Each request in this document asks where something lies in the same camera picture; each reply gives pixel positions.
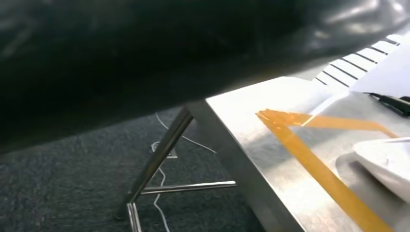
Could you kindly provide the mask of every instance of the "stainless steel table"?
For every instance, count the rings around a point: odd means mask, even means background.
[[[267,231],[362,231],[257,117],[265,109],[377,122],[410,136],[410,120],[361,93],[332,95],[302,80],[277,79],[188,106],[213,139],[218,157]],[[290,127],[357,198],[396,231],[410,231],[408,206],[352,157],[363,140],[388,138],[379,131]]]
[[[269,127],[263,117],[270,113],[278,118]],[[352,157],[356,142],[393,133],[410,136],[410,120],[368,95],[334,93],[295,78],[274,79],[187,104],[124,203],[152,192],[144,190],[146,182],[192,117],[212,140],[221,163],[266,231],[386,232],[393,228],[406,232],[410,228],[406,220],[410,208]],[[286,127],[275,124],[290,122],[284,118],[295,122]],[[299,144],[291,144],[289,137],[280,134],[284,131]]]

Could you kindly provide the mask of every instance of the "white cable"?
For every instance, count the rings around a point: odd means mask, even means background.
[[[158,121],[159,121],[165,128],[169,129],[169,128],[165,125],[165,123],[160,119],[160,116],[158,115],[158,113],[155,113],[155,116],[157,116]],[[191,143],[193,143],[193,144],[196,144],[196,145],[198,145],[198,146],[200,146],[200,147],[203,147],[203,148],[205,148],[206,150],[208,150],[208,151],[210,151],[210,152],[212,152],[212,153],[216,153],[216,151],[212,150],[211,148],[209,148],[209,147],[207,147],[207,146],[204,146],[204,145],[202,145],[202,144],[200,144],[200,143],[197,143],[197,142],[195,142],[195,141],[193,141],[193,140],[191,140],[191,139],[189,139],[189,138],[187,138],[187,137],[185,137],[185,136],[182,136],[182,138],[184,138],[185,140],[187,140],[187,141],[189,141],[189,142],[191,142]]]
[[[151,150],[152,150],[152,152],[155,151],[155,145],[157,145],[158,143],[160,143],[160,142],[155,142],[155,143],[151,144]],[[161,172],[161,174],[162,174],[162,181],[161,181],[161,184],[160,184],[160,186],[162,187],[162,186],[164,186],[164,182],[165,182],[165,179],[166,179],[166,175],[165,175],[165,173],[162,171],[161,167],[160,167],[158,170],[159,170],[159,171]],[[169,230],[169,228],[168,228],[168,223],[166,222],[166,218],[165,218],[164,212],[163,212],[162,209],[157,205],[157,202],[158,202],[158,200],[160,199],[160,196],[161,196],[161,194],[158,194],[157,197],[155,198],[155,200],[154,200],[154,206],[155,206],[155,208],[158,209],[158,211],[159,211],[160,214],[161,214],[162,221],[164,222],[165,230],[166,230],[167,232],[170,232],[170,230]]]
[[[160,119],[160,116],[158,115],[158,113],[155,113],[155,116],[157,116],[158,121],[159,121],[165,128],[169,129],[169,128],[165,125],[165,123]],[[210,151],[210,152],[212,152],[212,153],[216,153],[216,152],[215,152],[214,150],[212,150],[211,148],[209,148],[209,147],[207,147],[207,146],[204,146],[204,145],[202,145],[202,144],[200,144],[200,143],[197,143],[197,142],[195,142],[195,141],[193,141],[193,140],[191,140],[191,139],[189,139],[189,138],[187,138],[187,137],[185,137],[185,136],[182,136],[182,138],[186,139],[187,141],[189,141],[189,142],[191,142],[191,143],[193,143],[193,144],[196,144],[196,145],[198,145],[198,146],[200,146],[200,147],[203,147],[203,148],[205,148],[206,150],[208,150],[208,151]],[[158,142],[154,142],[153,144],[151,144],[151,150],[152,150],[152,152],[155,151],[156,146],[158,146],[159,143],[160,143],[160,142],[158,141]],[[161,172],[161,174],[162,174],[162,181],[161,181],[161,184],[160,184],[160,186],[162,187],[162,186],[164,186],[164,182],[165,182],[165,179],[166,179],[166,175],[165,175],[165,173],[162,171],[161,167],[159,167],[158,170],[159,170],[159,171]],[[159,213],[161,214],[162,221],[164,222],[165,230],[166,230],[167,232],[170,232],[169,227],[168,227],[168,223],[167,223],[166,218],[165,218],[165,215],[164,215],[164,212],[163,212],[162,209],[157,205],[157,202],[158,202],[158,200],[160,199],[160,196],[161,196],[161,194],[157,194],[157,197],[155,198],[153,204],[154,204],[155,208],[157,208],[158,211],[159,211]]]

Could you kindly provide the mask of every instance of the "white dish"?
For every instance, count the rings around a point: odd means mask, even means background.
[[[359,142],[353,150],[375,178],[410,203],[410,137]]]

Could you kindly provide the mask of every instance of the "gray carpet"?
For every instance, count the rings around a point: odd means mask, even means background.
[[[160,113],[169,125],[177,110]],[[113,213],[165,128],[155,116],[11,154],[0,163],[0,232],[129,232]],[[208,145],[195,121],[186,136]],[[230,180],[215,155],[181,140],[162,169],[166,185]],[[155,176],[150,185],[159,185]],[[138,200],[144,232],[164,232],[152,205]],[[262,232],[235,188],[162,195],[171,232]]]

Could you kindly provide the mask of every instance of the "orange tape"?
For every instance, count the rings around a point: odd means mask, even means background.
[[[390,137],[397,137],[396,135],[378,123],[365,120],[310,116],[272,110],[260,111],[257,116],[364,232],[393,232],[287,126],[372,130],[381,131]]]

